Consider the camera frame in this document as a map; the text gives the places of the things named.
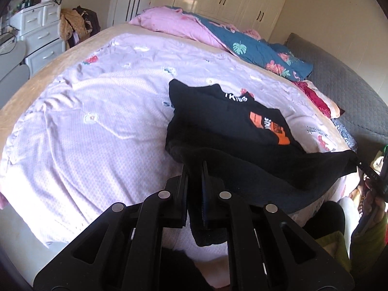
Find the orange graphic print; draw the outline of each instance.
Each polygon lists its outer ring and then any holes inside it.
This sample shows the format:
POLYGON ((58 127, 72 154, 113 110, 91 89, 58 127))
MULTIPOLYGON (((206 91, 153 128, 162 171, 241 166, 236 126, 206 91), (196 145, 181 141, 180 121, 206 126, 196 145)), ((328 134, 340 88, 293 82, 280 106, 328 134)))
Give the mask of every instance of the orange graphic print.
POLYGON ((287 146, 290 144, 290 140, 286 137, 283 127, 280 127, 278 124, 274 123, 271 119, 261 117, 260 115, 251 112, 250 117, 252 123, 259 129, 268 129, 272 131, 279 138, 278 144, 280 146, 287 146))

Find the gray headboard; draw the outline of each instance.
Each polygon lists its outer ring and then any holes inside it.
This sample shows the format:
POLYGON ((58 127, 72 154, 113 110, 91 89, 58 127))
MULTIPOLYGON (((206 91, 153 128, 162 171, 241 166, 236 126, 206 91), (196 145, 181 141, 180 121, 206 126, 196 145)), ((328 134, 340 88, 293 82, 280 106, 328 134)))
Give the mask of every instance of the gray headboard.
POLYGON ((286 46, 314 65, 308 79, 345 110, 339 120, 356 139, 360 158, 371 162, 388 144, 387 105, 364 79, 322 48, 296 34, 290 34, 286 46))

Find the silver rivet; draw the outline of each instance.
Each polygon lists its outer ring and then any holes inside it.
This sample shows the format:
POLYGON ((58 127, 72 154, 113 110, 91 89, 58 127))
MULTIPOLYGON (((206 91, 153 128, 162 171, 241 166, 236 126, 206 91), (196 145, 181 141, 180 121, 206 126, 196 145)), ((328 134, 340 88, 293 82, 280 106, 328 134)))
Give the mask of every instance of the silver rivet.
POLYGON ((113 212, 120 212, 120 211, 123 211, 124 209, 124 205, 122 203, 115 203, 113 206, 112 206, 112 210, 113 212))
POLYGON ((158 193, 160 199, 167 199, 170 196, 170 193, 167 190, 162 190, 158 193))
POLYGON ((270 204, 265 206, 265 210, 267 210, 269 213, 275 213, 275 212, 277 212, 277 206, 270 203, 270 204))
POLYGON ((232 198, 232 194, 228 191, 222 191, 222 192, 220 192, 220 198, 230 199, 230 198, 232 198))

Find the wrinkled bed sheet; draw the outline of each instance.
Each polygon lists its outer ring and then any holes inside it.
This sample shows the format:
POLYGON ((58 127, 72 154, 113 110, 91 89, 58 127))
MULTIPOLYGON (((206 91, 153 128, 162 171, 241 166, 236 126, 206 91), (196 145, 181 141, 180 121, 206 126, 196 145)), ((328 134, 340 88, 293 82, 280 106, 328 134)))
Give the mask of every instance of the wrinkled bed sheet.
MULTIPOLYGON (((70 242, 112 203, 142 202, 180 174, 181 165, 164 150, 173 78, 253 93, 281 110, 307 152, 348 149, 289 81, 224 51, 160 36, 166 35, 137 31, 113 38, 59 74, 16 122, 0 162, 0 192, 44 244, 70 242)), ((356 173, 339 179, 292 218, 303 225, 323 201, 340 199, 357 183, 356 173)), ((201 261, 227 253, 226 244, 196 246, 189 227, 165 229, 163 244, 201 261)))

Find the floor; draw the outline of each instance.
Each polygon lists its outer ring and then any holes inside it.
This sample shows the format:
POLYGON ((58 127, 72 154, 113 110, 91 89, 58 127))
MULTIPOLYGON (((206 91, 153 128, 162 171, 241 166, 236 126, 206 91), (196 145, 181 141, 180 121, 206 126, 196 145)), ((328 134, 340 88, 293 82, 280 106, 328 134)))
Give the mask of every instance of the floor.
POLYGON ((0 210, 0 245, 31 285, 36 274, 65 247, 64 243, 45 247, 10 205, 0 210))

